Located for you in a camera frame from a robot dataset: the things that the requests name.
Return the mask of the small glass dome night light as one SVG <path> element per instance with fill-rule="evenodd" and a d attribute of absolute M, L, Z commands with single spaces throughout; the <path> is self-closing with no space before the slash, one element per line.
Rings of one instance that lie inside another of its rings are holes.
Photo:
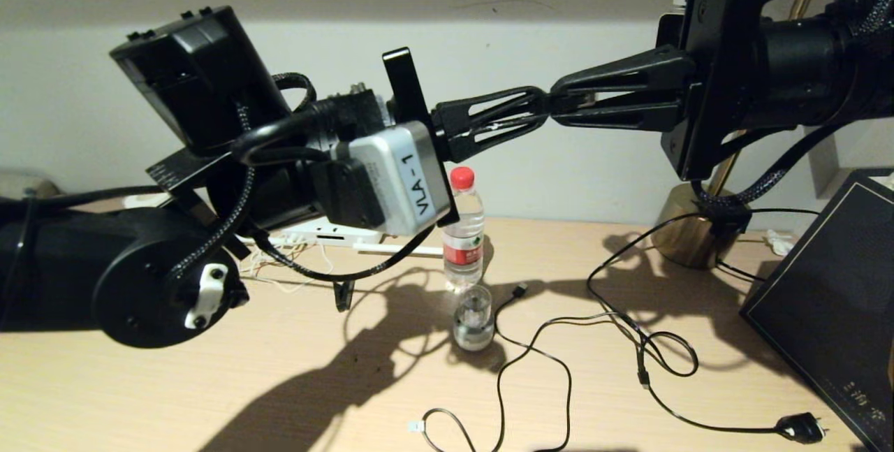
<path fill-rule="evenodd" d="M 494 311 L 490 290 L 476 284 L 459 299 L 453 316 L 453 338 L 467 352 L 480 352 L 494 338 Z"/>

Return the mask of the white router with antennas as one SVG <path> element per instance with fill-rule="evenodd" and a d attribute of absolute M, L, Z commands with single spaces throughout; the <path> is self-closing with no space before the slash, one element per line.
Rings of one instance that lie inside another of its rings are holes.
<path fill-rule="evenodd" d="M 325 217 L 288 226 L 270 238 L 278 249 L 299 246 L 317 247 L 325 252 L 329 247 L 349 248 L 361 254 L 396 254 L 404 243 L 386 242 L 386 234 L 348 226 L 335 225 Z"/>

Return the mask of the black lamp switch box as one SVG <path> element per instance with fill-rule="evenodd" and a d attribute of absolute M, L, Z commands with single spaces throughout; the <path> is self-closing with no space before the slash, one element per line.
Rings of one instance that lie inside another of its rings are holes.
<path fill-rule="evenodd" d="M 752 211 L 747 206 L 728 207 L 719 213 L 719 232 L 726 236 L 743 233 L 752 219 Z"/>

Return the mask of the crumpled white tissue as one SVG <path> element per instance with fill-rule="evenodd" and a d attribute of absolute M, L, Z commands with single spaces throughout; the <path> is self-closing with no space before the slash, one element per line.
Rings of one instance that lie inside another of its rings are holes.
<path fill-rule="evenodd" d="M 769 229 L 763 235 L 763 241 L 776 256 L 785 257 L 794 249 L 795 240 L 791 233 L 780 233 Z"/>

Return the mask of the clear water bottle red cap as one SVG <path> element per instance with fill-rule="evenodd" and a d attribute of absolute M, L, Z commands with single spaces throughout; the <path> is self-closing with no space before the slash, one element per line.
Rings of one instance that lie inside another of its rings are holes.
<path fill-rule="evenodd" d="M 459 220 L 441 230 L 444 277 L 447 289 L 459 295 L 478 284 L 483 276 L 485 210 L 476 190 L 476 173 L 471 168 L 454 168 L 449 179 Z"/>

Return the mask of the brass desk lamp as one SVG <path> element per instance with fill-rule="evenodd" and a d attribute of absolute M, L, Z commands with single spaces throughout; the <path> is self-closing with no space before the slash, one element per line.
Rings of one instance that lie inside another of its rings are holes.
<path fill-rule="evenodd" d="M 811 0 L 793 0 L 788 20 L 802 20 L 807 16 Z M 725 189 L 740 152 L 732 153 L 713 168 L 712 176 L 707 182 L 705 191 L 715 196 L 731 194 Z M 689 184 L 673 187 L 668 192 L 667 200 L 662 207 L 658 222 L 664 223 L 682 215 L 695 215 L 668 223 L 651 236 L 655 249 L 667 260 L 688 268 L 714 268 L 719 257 L 726 255 L 744 231 L 742 227 L 719 227 L 719 233 L 713 233 L 715 224 L 706 215 L 706 209 L 696 203 L 697 196 Z"/>

